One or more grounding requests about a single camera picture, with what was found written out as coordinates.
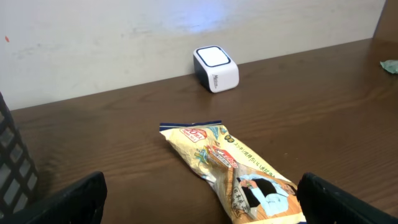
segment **black mesh basket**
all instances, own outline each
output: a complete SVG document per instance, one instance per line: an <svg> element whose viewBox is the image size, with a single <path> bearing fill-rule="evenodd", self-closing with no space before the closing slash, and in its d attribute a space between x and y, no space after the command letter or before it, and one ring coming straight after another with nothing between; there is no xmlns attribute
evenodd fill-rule
<svg viewBox="0 0 398 224"><path fill-rule="evenodd" d="M34 200L37 169L0 93L0 220Z"/></svg>

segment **white cube device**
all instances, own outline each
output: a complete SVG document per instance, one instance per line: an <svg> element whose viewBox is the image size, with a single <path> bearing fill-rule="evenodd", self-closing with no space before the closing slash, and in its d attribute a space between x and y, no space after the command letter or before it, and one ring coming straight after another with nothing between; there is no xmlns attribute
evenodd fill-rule
<svg viewBox="0 0 398 224"><path fill-rule="evenodd" d="M239 83L238 66L219 46L196 49L193 65L200 83L210 92L229 90Z"/></svg>

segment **yellow plastic package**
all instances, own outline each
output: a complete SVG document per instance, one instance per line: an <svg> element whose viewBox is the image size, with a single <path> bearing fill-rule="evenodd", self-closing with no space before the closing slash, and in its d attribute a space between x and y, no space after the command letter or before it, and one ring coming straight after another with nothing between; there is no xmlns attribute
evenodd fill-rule
<svg viewBox="0 0 398 224"><path fill-rule="evenodd" d="M211 185L233 223L305 222L297 186L230 135L221 121L162 123L160 133Z"/></svg>

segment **wall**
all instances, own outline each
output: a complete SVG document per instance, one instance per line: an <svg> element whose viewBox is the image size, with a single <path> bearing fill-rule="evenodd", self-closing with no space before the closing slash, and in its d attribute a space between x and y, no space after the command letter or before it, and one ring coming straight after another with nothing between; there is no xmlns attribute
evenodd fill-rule
<svg viewBox="0 0 398 224"><path fill-rule="evenodd" d="M0 90L16 109L192 73L206 45L244 63L367 39L383 4L2 0Z"/></svg>
<svg viewBox="0 0 398 224"><path fill-rule="evenodd" d="M374 38L398 42L398 1L387 0Z"/></svg>

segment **wooden table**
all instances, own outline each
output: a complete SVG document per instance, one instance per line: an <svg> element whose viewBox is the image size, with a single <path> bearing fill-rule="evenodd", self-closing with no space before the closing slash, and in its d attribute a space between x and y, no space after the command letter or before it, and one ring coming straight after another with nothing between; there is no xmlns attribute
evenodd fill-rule
<svg viewBox="0 0 398 224"><path fill-rule="evenodd" d="M398 216L398 80L380 67L387 59L398 44L362 40L242 64L239 86L222 93L187 75L12 114L42 197L104 172L103 223L229 222L158 132L217 119L293 182L314 172Z"/></svg>

